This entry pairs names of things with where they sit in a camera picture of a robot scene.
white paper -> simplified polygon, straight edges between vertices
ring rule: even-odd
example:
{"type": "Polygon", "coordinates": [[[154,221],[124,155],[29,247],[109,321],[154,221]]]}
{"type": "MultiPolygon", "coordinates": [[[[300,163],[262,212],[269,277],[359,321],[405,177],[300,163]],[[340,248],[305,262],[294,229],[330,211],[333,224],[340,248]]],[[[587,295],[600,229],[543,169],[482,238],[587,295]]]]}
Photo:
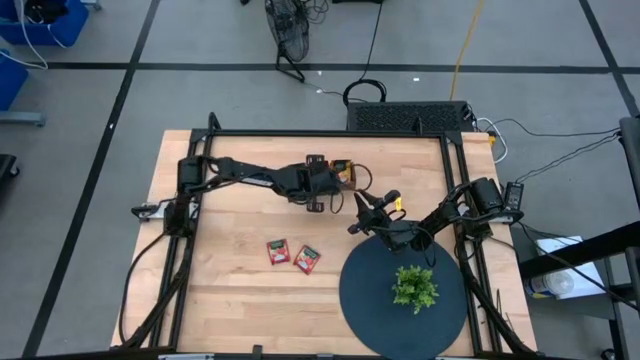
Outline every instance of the white paper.
{"type": "MultiPolygon", "coordinates": [[[[543,248],[545,251],[553,252],[558,249],[567,247],[573,243],[577,244],[578,242],[581,242],[581,241],[582,241],[582,237],[580,236],[569,236],[567,238],[540,239],[540,240],[537,240],[537,243],[538,243],[538,246],[543,248]]],[[[540,251],[540,249],[538,249],[538,253],[540,255],[544,255],[544,253],[540,251]]],[[[604,285],[602,283],[602,278],[600,277],[600,274],[596,269],[596,266],[592,262],[577,266],[576,269],[578,269],[580,272],[584,273],[588,277],[592,278],[593,280],[598,282],[600,285],[604,285]]],[[[556,296],[557,299],[570,299],[570,298],[576,298],[581,296],[604,293],[602,289],[593,285],[592,283],[590,283],[588,280],[580,276],[580,274],[573,271],[572,269],[567,269],[564,271],[566,271],[573,278],[574,287],[573,287],[573,290],[568,294],[557,295],[556,296]]]]}

fan stand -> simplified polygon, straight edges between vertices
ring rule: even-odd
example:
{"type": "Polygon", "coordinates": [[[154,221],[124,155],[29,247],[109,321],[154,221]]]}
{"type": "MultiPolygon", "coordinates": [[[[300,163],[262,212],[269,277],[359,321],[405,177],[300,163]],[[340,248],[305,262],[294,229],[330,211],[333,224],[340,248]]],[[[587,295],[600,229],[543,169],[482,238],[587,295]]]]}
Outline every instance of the fan stand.
{"type": "Polygon", "coordinates": [[[305,79],[304,75],[300,72],[300,70],[293,63],[293,61],[291,61],[291,58],[289,57],[289,54],[287,54],[287,52],[284,50],[282,44],[278,44],[278,57],[276,58],[276,70],[280,71],[281,73],[283,73],[285,75],[291,76],[292,78],[300,81],[301,83],[304,83],[304,79],[305,79]],[[296,73],[298,73],[298,75],[292,74],[288,70],[283,69],[280,66],[280,58],[285,58],[287,60],[287,62],[289,63],[289,65],[291,65],[293,70],[295,70],[296,73]]]}

blue bin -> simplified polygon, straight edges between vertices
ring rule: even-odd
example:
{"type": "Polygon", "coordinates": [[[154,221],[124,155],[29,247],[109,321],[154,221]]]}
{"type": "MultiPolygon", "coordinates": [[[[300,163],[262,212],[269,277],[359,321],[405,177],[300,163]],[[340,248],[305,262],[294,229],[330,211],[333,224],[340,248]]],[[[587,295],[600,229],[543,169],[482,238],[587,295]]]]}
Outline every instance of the blue bin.
{"type": "MultiPolygon", "coordinates": [[[[80,0],[55,1],[64,2],[69,13],[53,24],[25,23],[27,35],[33,45],[60,46],[58,44],[60,42],[64,47],[72,46],[89,17],[89,11],[80,0]]],[[[0,0],[0,18],[15,20],[15,23],[0,23],[0,36],[10,44],[27,45],[13,0],[0,0]]]]}
{"type": "MultiPolygon", "coordinates": [[[[9,55],[7,50],[0,49],[0,52],[9,55]]],[[[9,110],[27,76],[29,73],[24,66],[0,55],[0,111],[9,110]]]]}

wooden tabletop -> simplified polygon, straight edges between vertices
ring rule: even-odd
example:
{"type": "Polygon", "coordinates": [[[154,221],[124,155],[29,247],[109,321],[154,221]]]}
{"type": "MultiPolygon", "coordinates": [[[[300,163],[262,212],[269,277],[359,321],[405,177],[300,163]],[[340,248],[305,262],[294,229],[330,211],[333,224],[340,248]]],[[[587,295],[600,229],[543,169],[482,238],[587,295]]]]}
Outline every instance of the wooden tabletop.
{"type": "MultiPolygon", "coordinates": [[[[185,157],[190,131],[166,131],[160,147],[149,201],[172,197],[176,165],[185,157]]],[[[471,179],[497,180],[486,134],[464,134],[471,179]]],[[[450,151],[459,181],[455,150],[450,151]]],[[[403,195],[407,219],[420,220],[447,194],[439,142],[417,138],[309,138],[217,136],[212,155],[278,168],[304,162],[307,154],[329,159],[352,159],[371,169],[370,193],[391,189],[403,195]]],[[[361,181],[366,173],[358,171],[361,181]]],[[[308,213],[287,203],[269,189],[236,184],[203,198],[195,254],[189,278],[178,350],[182,352],[247,353],[260,344],[265,353],[372,355],[347,325],[338,297],[342,266],[363,234],[349,235],[356,221],[351,193],[345,194],[338,215],[308,213]],[[302,245],[322,254],[311,275],[292,264],[272,266],[265,244],[286,238],[295,255],[302,245]]],[[[494,237],[511,243],[508,227],[492,225],[494,237]]],[[[162,231],[162,221],[140,227],[135,254],[162,231]]],[[[453,254],[451,227],[436,241],[453,254]]],[[[167,243],[161,242],[138,263],[129,286],[125,333],[135,328],[155,304],[165,263],[167,243]]],[[[489,281],[495,300],[500,289],[502,311],[524,343],[535,349],[525,295],[515,254],[494,241],[483,243],[489,281]]],[[[165,313],[161,344],[167,343],[173,306],[165,313]]],[[[478,310],[483,348],[489,349],[485,315],[478,310]]],[[[113,344],[119,344],[114,333],[113,344]]],[[[443,353],[473,355],[468,321],[458,339],[443,353]]]]}

small plant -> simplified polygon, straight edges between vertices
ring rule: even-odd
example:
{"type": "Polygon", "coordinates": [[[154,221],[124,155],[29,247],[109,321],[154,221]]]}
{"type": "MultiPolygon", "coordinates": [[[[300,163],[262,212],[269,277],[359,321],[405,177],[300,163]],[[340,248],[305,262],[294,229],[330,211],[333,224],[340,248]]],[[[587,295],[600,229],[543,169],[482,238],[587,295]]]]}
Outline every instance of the small plant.
{"type": "Polygon", "coordinates": [[[437,284],[431,282],[433,271],[423,270],[420,266],[411,266],[405,269],[404,266],[398,268],[396,276],[398,281],[391,288],[396,292],[394,304],[413,304],[413,314],[417,315],[423,306],[430,307],[436,303],[435,298],[437,284]]]}

